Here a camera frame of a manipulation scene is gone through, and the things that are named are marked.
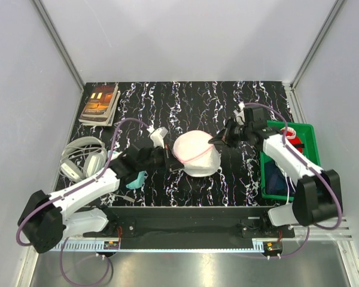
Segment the white pink mesh laundry bag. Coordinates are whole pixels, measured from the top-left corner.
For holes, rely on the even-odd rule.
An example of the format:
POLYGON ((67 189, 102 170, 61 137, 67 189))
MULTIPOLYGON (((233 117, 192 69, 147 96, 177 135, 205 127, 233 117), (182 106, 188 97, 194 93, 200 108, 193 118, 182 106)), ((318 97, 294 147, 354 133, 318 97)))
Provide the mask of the white pink mesh laundry bag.
POLYGON ((208 143, 212 136, 201 130, 192 130, 179 136, 173 145, 174 156, 184 165, 184 172, 195 178, 215 174, 221 158, 216 147, 208 143))

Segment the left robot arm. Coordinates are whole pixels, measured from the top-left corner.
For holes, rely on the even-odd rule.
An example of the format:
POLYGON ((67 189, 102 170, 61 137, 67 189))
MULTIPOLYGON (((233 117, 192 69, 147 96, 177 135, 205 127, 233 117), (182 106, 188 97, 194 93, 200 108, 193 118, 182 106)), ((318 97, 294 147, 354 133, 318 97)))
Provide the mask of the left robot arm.
POLYGON ((133 182, 140 172, 174 172, 183 167, 168 145, 143 148, 131 145, 113 156, 103 169, 75 185, 50 194, 43 190, 34 192, 18 220, 16 241, 43 254, 71 236, 84 233, 112 236, 117 231, 117 222, 109 212, 99 207, 85 212, 80 209, 133 182))

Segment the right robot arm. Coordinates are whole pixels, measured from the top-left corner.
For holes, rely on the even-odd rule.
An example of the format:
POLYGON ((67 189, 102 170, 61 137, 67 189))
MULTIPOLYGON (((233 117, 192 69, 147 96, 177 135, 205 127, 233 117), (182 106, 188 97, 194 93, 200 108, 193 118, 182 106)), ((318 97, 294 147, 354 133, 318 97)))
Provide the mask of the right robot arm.
POLYGON ((209 140, 210 144, 229 147, 249 142, 270 157, 296 186, 292 203, 273 207, 263 215, 259 223, 261 233, 273 237, 281 226, 293 224, 337 229, 343 218, 339 174, 307 159, 286 138, 286 130, 268 126, 265 110, 272 108, 259 103, 241 103, 224 128, 209 140))

